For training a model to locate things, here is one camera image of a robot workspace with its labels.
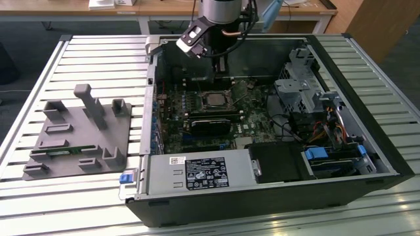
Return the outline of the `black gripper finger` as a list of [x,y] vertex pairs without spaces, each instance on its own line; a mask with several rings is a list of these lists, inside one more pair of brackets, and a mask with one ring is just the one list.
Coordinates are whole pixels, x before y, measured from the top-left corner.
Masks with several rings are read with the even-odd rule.
[[214,59],[214,73],[217,78],[230,75],[229,57]]

